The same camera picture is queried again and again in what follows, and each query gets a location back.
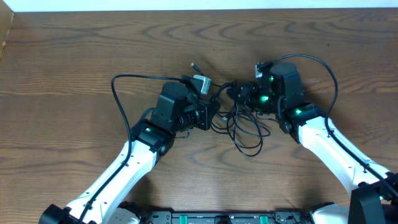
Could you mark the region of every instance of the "wood grain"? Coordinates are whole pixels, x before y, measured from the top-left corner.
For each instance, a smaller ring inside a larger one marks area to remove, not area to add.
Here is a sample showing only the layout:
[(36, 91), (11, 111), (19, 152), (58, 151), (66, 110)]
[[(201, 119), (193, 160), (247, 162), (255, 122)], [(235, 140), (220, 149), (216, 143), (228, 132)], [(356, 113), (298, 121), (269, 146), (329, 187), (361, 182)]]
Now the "wood grain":
[[(118, 73), (252, 80), (254, 64), (301, 52), (335, 71), (332, 119), (378, 163), (397, 172), (398, 9), (66, 12), (16, 14), (0, 64), (0, 223), (37, 223), (66, 205), (126, 140), (113, 100)], [(325, 109), (333, 82), (321, 65), (292, 59)], [(134, 124), (163, 82), (117, 82)], [(228, 99), (222, 98), (227, 107)], [(307, 208), (349, 197), (326, 166), (273, 123), (255, 158), (230, 139), (194, 129), (126, 200), (175, 210)]]
[(11, 9), (8, 8), (3, 0), (0, 1), (0, 60), (13, 17), (14, 13)]

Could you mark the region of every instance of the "black cable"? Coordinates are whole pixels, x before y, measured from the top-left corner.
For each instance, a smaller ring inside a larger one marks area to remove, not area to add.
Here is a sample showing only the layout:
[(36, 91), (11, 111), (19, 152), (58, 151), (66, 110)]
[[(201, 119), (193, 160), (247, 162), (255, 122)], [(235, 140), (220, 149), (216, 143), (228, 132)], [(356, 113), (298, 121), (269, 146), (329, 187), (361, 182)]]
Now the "black cable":
[(256, 113), (256, 118), (259, 119), (259, 120), (265, 120), (266, 119), (266, 120), (269, 120), (269, 121), (274, 121), (274, 122), (279, 124), (279, 121), (274, 119), (274, 118), (260, 118), (258, 113)]
[(211, 84), (212, 84), (213, 86), (216, 86), (216, 87), (221, 87), (220, 85), (215, 84), (215, 83), (213, 83), (213, 82), (211, 82)]
[[(102, 184), (101, 187), (99, 187), (99, 189), (94, 193), (94, 195), (89, 199), (89, 201), (86, 203), (86, 206), (83, 210), (83, 212), (80, 215), (80, 218), (78, 220), (78, 224), (81, 224), (88, 209), (91, 208), (91, 205), (93, 204), (93, 202), (95, 201), (95, 199), (97, 198), (97, 196), (102, 192), (102, 190), (113, 180), (113, 178), (123, 169), (124, 166), (127, 165), (127, 162), (130, 159), (130, 155), (131, 155), (131, 133), (130, 133), (130, 124), (129, 121), (127, 120), (127, 116), (123, 110), (122, 104), (119, 101), (118, 95), (116, 94), (116, 90), (114, 87), (114, 81), (115, 79), (119, 78), (119, 77), (135, 77), (135, 78), (150, 78), (150, 79), (157, 79), (157, 80), (175, 80), (175, 81), (182, 81), (181, 78), (169, 78), (169, 77), (155, 77), (155, 76), (146, 76), (146, 75), (130, 75), (130, 74), (121, 74), (121, 75), (116, 75), (115, 77), (112, 78), (111, 81), (111, 88), (112, 88), (112, 93), (113, 93), (113, 97), (116, 101), (116, 103), (118, 104), (120, 113), (122, 114), (123, 120), (124, 120), (124, 124), (126, 125), (127, 128), (127, 137), (128, 137), (128, 141), (129, 141), (129, 149), (127, 151), (127, 155), (125, 160), (123, 160), (122, 164), (113, 172), (113, 174)], [(146, 110), (144, 112), (144, 114), (141, 116), (141, 119), (145, 118), (151, 111), (153, 110), (153, 108), (150, 108), (148, 110)]]
[[(220, 96), (220, 93), (226, 89), (227, 87), (229, 87), (230, 85), (234, 84), (234, 82), (232, 83), (225, 83), (224, 85), (222, 85), (222, 87), (218, 90), (217, 93), (215, 93), (212, 97), (211, 100), (217, 100), (218, 97)], [(267, 127), (265, 125), (263, 125), (261, 122), (258, 122), (255, 117), (247, 110), (239, 110), (239, 106), (238, 103), (236, 102), (236, 100), (234, 100), (234, 106), (232, 107), (232, 109), (229, 112), (226, 111), (218, 111), (218, 115), (224, 119), (226, 119), (226, 126), (225, 128), (221, 128), (217, 125), (214, 124), (214, 122), (211, 122), (211, 126), (210, 128), (218, 133), (218, 134), (227, 134), (232, 142), (234, 143), (234, 145), (236, 146), (236, 148), (238, 149), (238, 151), (240, 153), (242, 153), (245, 156), (248, 157), (253, 157), (258, 155), (261, 152), (261, 149), (263, 147), (263, 139), (264, 137), (268, 137), (271, 135), (271, 132), (267, 129)], [(243, 119), (245, 121), (250, 121), (252, 122), (253, 126), (255, 127), (257, 134), (255, 133), (250, 133), (249, 131), (244, 130), (242, 127), (240, 127), (239, 125), (239, 119)], [(266, 134), (262, 134), (261, 133), (261, 128), (264, 129), (267, 133)], [(236, 131), (240, 130), (245, 134), (248, 134), (250, 136), (254, 136), (259, 138), (259, 142), (258, 144), (254, 145), (254, 146), (242, 146), (240, 143), (237, 142), (236, 139)], [(256, 153), (254, 154), (247, 154), (243, 151), (243, 149), (254, 149), (257, 148), (258, 150)]]
[(187, 135), (186, 136), (179, 136), (179, 137), (175, 137), (175, 138), (180, 138), (180, 139), (187, 139), (189, 138), (189, 135), (191, 135), (191, 132), (189, 129), (186, 130), (187, 131)]
[(195, 65), (195, 63), (191, 63), (191, 67), (195, 70), (195, 71), (197, 71), (200, 75), (203, 75), (204, 77), (206, 77), (206, 75), (205, 74), (203, 74), (203, 72), (201, 72), (201, 70), (199, 69), (199, 67), (197, 66), (197, 65)]
[(327, 114), (326, 114), (326, 116), (325, 116), (325, 127), (326, 127), (326, 130), (328, 131), (328, 135), (330, 135), (330, 136), (333, 138), (333, 140), (335, 140), (335, 142), (336, 142), (345, 152), (347, 152), (354, 160), (356, 160), (356, 162), (358, 162), (361, 166), (363, 166), (365, 170), (369, 171), (373, 176), (375, 176), (376, 178), (378, 178), (378, 179), (380, 180), (380, 182), (387, 188), (387, 191), (388, 191), (391, 195), (394, 195), (395, 197), (398, 198), (398, 193), (394, 190), (394, 188), (393, 188), (390, 184), (388, 184), (388, 183), (386, 182), (386, 180), (384, 180), (384, 178), (383, 178), (380, 174), (378, 174), (374, 169), (372, 169), (372, 167), (370, 167), (369, 163), (362, 161), (355, 153), (353, 153), (352, 151), (350, 151), (350, 150), (349, 150), (349, 149), (348, 149), (348, 148), (335, 136), (335, 134), (333, 133), (333, 131), (330, 129), (328, 120), (329, 120), (329, 116), (330, 116), (331, 109), (333, 109), (333, 106), (335, 105), (336, 100), (337, 100), (337, 96), (338, 96), (338, 84), (337, 84), (337, 79), (336, 79), (336, 77), (335, 77), (335, 74), (333, 73), (333, 71), (330, 69), (330, 67), (329, 67), (324, 61), (322, 61), (322, 60), (320, 60), (319, 58), (316, 58), (316, 57), (314, 57), (314, 56), (307, 55), (307, 54), (290, 54), (290, 55), (285, 55), (285, 56), (282, 56), (282, 57), (280, 57), (280, 58), (277, 58), (277, 59), (275, 59), (275, 60), (273, 60), (273, 61), (271, 61), (271, 62), (267, 62), (267, 63), (265, 63), (265, 64), (262, 64), (261, 67), (264, 67), (264, 66), (269, 65), (270, 63), (274, 63), (274, 62), (277, 62), (277, 61), (279, 61), (279, 60), (286, 59), (286, 58), (291, 58), (291, 57), (305, 57), (305, 58), (310, 58), (310, 59), (312, 59), (312, 60), (316, 60), (317, 62), (321, 63), (321, 64), (328, 70), (328, 72), (329, 72), (329, 74), (330, 74), (330, 76), (331, 76), (331, 78), (333, 79), (333, 82), (334, 82), (334, 84), (335, 84), (335, 95), (334, 95), (333, 100), (332, 100), (332, 102), (331, 102), (331, 104), (330, 104), (330, 106), (329, 106), (329, 110), (328, 110), (328, 112), (327, 112)]

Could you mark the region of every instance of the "green led light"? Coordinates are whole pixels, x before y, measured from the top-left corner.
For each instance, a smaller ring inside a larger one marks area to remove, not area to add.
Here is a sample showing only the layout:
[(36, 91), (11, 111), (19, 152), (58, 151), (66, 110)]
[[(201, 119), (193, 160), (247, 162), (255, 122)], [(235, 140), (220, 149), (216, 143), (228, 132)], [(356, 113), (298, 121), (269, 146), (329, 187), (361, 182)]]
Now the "green led light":
[(269, 98), (268, 96), (262, 96), (262, 97), (260, 97), (260, 101), (265, 102), (268, 100), (268, 98)]

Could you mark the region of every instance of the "white wall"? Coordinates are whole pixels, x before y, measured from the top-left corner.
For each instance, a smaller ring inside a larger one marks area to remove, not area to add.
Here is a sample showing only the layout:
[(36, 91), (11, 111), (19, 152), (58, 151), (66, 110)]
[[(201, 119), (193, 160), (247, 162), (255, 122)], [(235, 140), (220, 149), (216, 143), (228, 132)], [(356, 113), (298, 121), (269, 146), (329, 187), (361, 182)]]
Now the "white wall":
[(398, 0), (4, 0), (14, 12), (398, 7)]

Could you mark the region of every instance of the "tangled cable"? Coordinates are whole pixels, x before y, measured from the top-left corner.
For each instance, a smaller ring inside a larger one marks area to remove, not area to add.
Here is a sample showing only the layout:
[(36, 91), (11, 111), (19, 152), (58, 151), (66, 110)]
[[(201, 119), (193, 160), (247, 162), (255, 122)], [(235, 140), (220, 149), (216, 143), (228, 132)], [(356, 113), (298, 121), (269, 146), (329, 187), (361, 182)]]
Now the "tangled cable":
[[(236, 81), (233, 81), (231, 83), (225, 83), (224, 85), (222, 85), (220, 87), (220, 89), (210, 98), (211, 101), (217, 101), (218, 98), (220, 97), (220, 94), (223, 90), (229, 88), (231, 85), (235, 85)], [(237, 103), (237, 100), (234, 100), (234, 106), (232, 107), (232, 109), (230, 111), (218, 111), (217, 114), (218, 116), (226, 122), (226, 126), (225, 127), (219, 127), (217, 125), (214, 124), (214, 122), (211, 122), (211, 126), (210, 128), (218, 134), (227, 134), (232, 142), (234, 142), (234, 145), (236, 146), (236, 148), (239, 150), (239, 152), (245, 156), (248, 157), (254, 157), (256, 155), (258, 155), (261, 152), (261, 149), (264, 145), (263, 142), (263, 138), (264, 137), (268, 137), (271, 135), (271, 132), (268, 130), (268, 128), (266, 127), (265, 124), (261, 123), (259, 120), (260, 119), (267, 119), (267, 120), (271, 120), (271, 121), (275, 121), (278, 122), (275, 119), (272, 118), (259, 118), (258, 114), (256, 114), (256, 117), (253, 116), (253, 114), (251, 113), (251, 111), (249, 110), (245, 110), (245, 109), (239, 109), (239, 105)], [(251, 133), (249, 131), (244, 130), (242, 127), (240, 127), (239, 123), (239, 119), (243, 119), (245, 121), (250, 121), (252, 122), (253, 126), (255, 127), (257, 133)], [(243, 146), (240, 143), (238, 143), (237, 139), (236, 139), (236, 131), (240, 130), (241, 132), (249, 135), (249, 136), (253, 136), (253, 137), (257, 137), (259, 138), (259, 143), (256, 144), (255, 146)], [(255, 149), (258, 147), (258, 150), (256, 153), (254, 154), (248, 154), (246, 152), (243, 151), (243, 149)]]

